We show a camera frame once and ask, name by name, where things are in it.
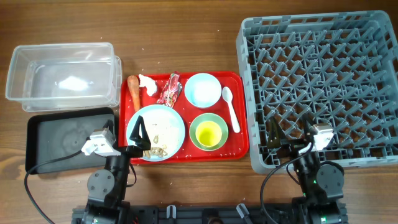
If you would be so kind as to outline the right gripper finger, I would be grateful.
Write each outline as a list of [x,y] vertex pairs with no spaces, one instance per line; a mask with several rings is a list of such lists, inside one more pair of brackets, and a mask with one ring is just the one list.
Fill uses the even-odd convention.
[[287,138],[277,120],[274,117],[271,117],[268,122],[269,134],[267,147],[282,147],[286,145]]
[[302,116],[302,122],[303,122],[305,139],[308,141],[312,141],[313,140],[312,126],[314,125],[313,120],[309,117],[308,114],[304,114]]

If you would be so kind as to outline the light blue plate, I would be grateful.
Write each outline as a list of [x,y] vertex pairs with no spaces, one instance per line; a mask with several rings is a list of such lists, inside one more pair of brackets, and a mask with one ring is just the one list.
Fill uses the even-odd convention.
[[168,155],[163,158],[152,156],[150,159],[146,157],[142,157],[142,159],[147,162],[160,162],[174,156],[185,140],[185,124],[182,117],[174,109],[165,105],[149,105],[141,108],[132,116],[126,126],[125,137],[128,146],[132,145],[129,137],[139,115],[144,118],[150,143],[152,137],[158,134],[167,142],[168,152]]

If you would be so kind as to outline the white plastic spoon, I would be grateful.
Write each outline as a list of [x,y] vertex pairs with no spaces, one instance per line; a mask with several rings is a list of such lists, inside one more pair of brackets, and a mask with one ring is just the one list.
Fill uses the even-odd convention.
[[235,113],[235,110],[234,110],[233,104],[232,104],[233,94],[227,86],[223,87],[221,94],[222,94],[222,98],[228,104],[229,115],[231,118],[231,124],[232,124],[233,131],[235,133],[239,133],[241,131],[241,128],[240,128],[240,125],[239,125],[239,122],[238,122],[238,119],[237,119],[237,116],[236,116],[236,113]]

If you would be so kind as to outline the green bowl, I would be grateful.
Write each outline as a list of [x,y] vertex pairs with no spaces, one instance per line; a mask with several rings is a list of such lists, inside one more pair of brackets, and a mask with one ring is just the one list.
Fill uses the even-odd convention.
[[[201,122],[204,122],[204,121],[214,121],[215,123],[217,123],[221,127],[222,138],[221,138],[221,141],[216,146],[209,147],[209,148],[204,147],[198,142],[198,140],[197,140],[197,138],[195,136],[195,130],[196,130],[197,126]],[[221,148],[226,143],[226,140],[227,140],[228,135],[229,135],[228,125],[226,124],[224,119],[222,117],[220,117],[219,115],[214,114],[214,113],[204,113],[204,114],[201,114],[201,115],[197,116],[192,121],[192,123],[190,125],[190,129],[189,129],[189,135],[190,135],[191,142],[197,148],[199,148],[199,149],[201,149],[203,151],[215,151],[215,150]]]

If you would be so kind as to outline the light blue bowl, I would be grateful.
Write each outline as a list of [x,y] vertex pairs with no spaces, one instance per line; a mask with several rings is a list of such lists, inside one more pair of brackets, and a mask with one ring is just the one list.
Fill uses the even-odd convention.
[[193,106],[205,109],[213,106],[221,97],[221,83],[209,73],[197,73],[185,84],[185,97]]

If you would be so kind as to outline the yellow cup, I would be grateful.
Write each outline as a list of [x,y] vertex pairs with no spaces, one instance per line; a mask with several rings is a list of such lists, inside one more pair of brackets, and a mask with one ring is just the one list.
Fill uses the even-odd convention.
[[209,148],[221,141],[222,130],[214,121],[204,121],[197,126],[195,136],[202,146]]

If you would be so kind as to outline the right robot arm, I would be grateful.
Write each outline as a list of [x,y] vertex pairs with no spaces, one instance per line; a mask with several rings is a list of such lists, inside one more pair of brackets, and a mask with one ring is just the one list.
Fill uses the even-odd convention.
[[[346,223],[343,198],[344,169],[335,162],[322,162],[318,151],[327,147],[332,140],[333,128],[327,123],[314,123],[307,115],[301,117],[304,137],[288,139],[272,117],[268,120],[269,136],[267,148],[281,149],[289,160],[273,169],[261,185],[261,210],[268,223]],[[268,212],[264,203],[264,189],[268,180],[281,168],[292,165],[296,177],[293,178],[302,190],[301,197],[295,197],[283,210],[275,206]]]

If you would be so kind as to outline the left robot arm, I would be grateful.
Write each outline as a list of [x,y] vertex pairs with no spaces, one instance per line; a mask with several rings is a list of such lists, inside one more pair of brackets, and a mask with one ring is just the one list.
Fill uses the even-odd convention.
[[150,138],[139,116],[130,135],[131,146],[116,149],[111,130],[113,122],[108,120],[101,129],[95,130],[86,140],[81,151],[89,156],[95,153],[106,158],[105,167],[92,173],[88,179],[88,201],[83,214],[75,223],[137,223],[130,203],[125,201],[127,178],[134,170],[132,158],[142,157],[151,149]]

